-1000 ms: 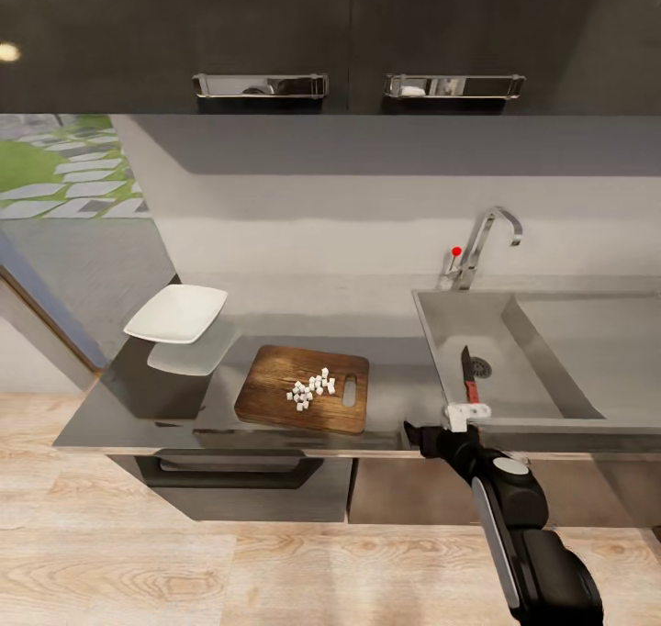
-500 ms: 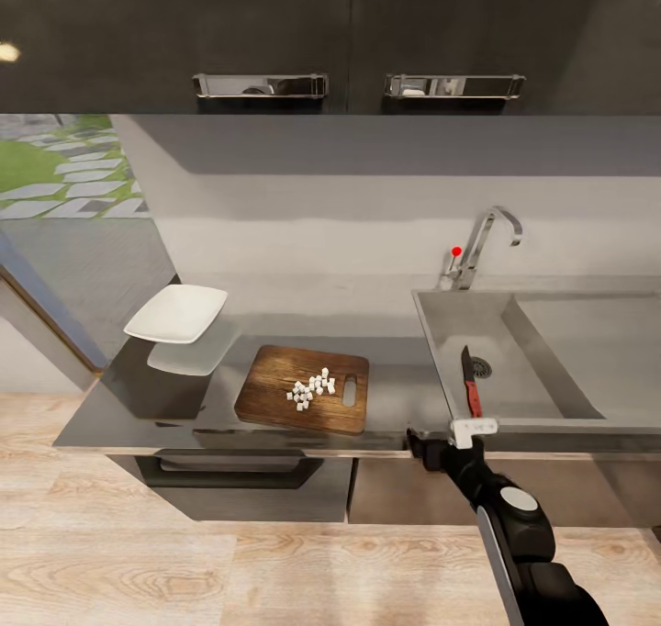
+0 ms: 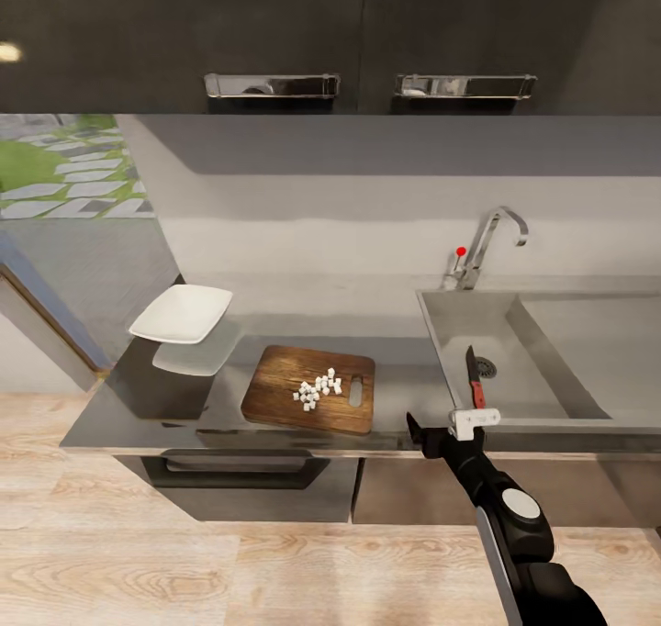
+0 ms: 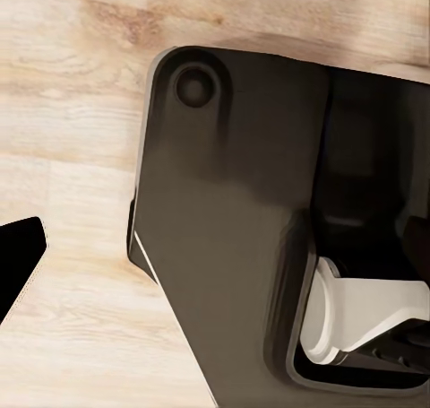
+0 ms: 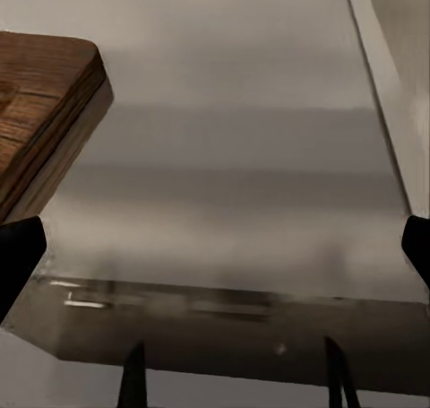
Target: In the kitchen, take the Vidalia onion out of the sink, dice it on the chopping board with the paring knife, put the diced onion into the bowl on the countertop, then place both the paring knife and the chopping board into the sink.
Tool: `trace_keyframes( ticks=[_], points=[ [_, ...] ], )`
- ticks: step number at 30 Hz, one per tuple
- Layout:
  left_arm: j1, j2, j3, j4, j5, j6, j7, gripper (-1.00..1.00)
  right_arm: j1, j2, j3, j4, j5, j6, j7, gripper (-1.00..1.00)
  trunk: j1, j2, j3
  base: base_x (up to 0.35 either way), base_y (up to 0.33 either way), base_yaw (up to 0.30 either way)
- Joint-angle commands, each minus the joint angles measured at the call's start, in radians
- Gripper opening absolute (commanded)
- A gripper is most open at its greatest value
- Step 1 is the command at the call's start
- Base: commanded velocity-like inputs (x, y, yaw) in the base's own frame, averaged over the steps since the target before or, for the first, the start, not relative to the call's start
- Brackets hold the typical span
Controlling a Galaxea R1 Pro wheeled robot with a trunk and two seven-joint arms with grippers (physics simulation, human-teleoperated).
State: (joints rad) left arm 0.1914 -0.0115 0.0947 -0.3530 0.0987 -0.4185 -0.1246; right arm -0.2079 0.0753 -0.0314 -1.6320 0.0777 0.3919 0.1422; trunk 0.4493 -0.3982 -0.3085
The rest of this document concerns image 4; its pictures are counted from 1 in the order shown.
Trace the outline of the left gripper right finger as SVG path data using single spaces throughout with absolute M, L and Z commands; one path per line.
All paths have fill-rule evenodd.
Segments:
M 430 220 L 409 216 L 401 247 L 430 288 Z

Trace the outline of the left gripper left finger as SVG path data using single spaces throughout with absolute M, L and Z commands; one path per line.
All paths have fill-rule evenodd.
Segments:
M 0 324 L 46 249 L 38 216 L 0 226 Z

